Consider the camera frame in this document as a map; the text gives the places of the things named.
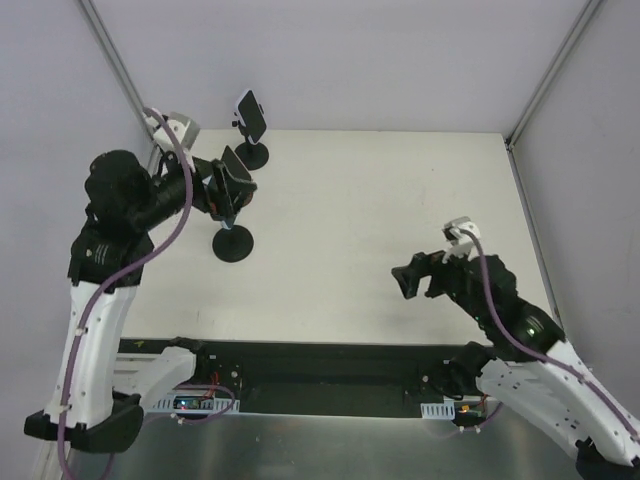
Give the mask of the phone with blue case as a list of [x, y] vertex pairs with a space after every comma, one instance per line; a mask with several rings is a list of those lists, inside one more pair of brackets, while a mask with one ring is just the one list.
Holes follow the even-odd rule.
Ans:
[[222, 229], [230, 231], [231, 229], [234, 228], [235, 220], [236, 220], [235, 216], [225, 217], [220, 221], [220, 226]]

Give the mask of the phone with lilac case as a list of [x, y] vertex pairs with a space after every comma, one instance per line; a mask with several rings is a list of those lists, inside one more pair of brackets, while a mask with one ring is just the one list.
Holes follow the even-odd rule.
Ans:
[[246, 141], [257, 145], [266, 133], [267, 124], [264, 110], [252, 89], [247, 89], [235, 106], [238, 127]]

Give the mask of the black clamp phone stand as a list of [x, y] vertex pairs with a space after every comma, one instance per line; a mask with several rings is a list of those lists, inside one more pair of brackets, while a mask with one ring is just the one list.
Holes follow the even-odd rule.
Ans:
[[244, 142], [238, 145], [234, 152], [245, 167], [250, 171], [264, 167], [269, 160], [269, 150], [260, 142], [260, 139], [267, 131], [265, 120], [261, 119], [255, 123], [250, 123], [248, 120], [238, 118], [232, 125], [238, 128], [244, 138]]

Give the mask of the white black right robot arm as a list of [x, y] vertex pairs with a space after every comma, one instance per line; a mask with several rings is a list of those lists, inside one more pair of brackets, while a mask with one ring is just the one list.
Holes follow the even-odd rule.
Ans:
[[407, 299], [428, 279], [426, 297], [450, 299], [490, 342], [470, 342], [430, 372], [438, 393], [496, 399], [560, 446], [583, 479], [638, 478], [638, 418], [595, 378], [564, 330], [519, 295], [499, 256], [420, 252], [391, 274]]

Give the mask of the phone with cream case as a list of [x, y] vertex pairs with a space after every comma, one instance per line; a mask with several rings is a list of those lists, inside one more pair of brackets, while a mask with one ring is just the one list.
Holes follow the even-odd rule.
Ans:
[[249, 170], [230, 146], [225, 147], [221, 156], [221, 162], [229, 172], [229, 176], [235, 181], [244, 183], [253, 182]]

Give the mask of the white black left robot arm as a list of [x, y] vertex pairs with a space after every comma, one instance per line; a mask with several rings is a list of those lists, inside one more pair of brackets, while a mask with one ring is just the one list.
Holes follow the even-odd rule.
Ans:
[[26, 417], [24, 433], [63, 440], [87, 453], [122, 453], [137, 438], [145, 413], [184, 383], [204, 387], [211, 365], [198, 341], [176, 339], [126, 380], [114, 378], [125, 319], [156, 252], [150, 231], [196, 209], [223, 223], [224, 232], [257, 189], [234, 150], [195, 158], [184, 171], [176, 153], [161, 158], [167, 171], [151, 176], [136, 156], [113, 150], [96, 157], [85, 181], [86, 221], [71, 246], [71, 317], [64, 360], [47, 406]]

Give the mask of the black round-base phone stand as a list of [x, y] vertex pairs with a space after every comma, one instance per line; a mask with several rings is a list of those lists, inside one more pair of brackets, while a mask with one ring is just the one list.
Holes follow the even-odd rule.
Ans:
[[212, 239], [214, 255], [226, 263], [236, 263], [246, 259], [254, 248], [254, 237], [242, 225], [234, 225], [230, 231], [220, 229]]

